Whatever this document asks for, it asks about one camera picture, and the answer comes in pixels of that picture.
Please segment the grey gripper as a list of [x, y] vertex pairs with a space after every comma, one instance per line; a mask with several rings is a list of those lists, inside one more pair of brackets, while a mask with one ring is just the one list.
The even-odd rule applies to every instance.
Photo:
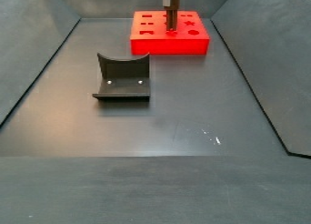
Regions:
[[165, 7], [166, 11], [166, 31], [170, 29], [176, 31], [180, 0], [162, 0], [162, 6]]

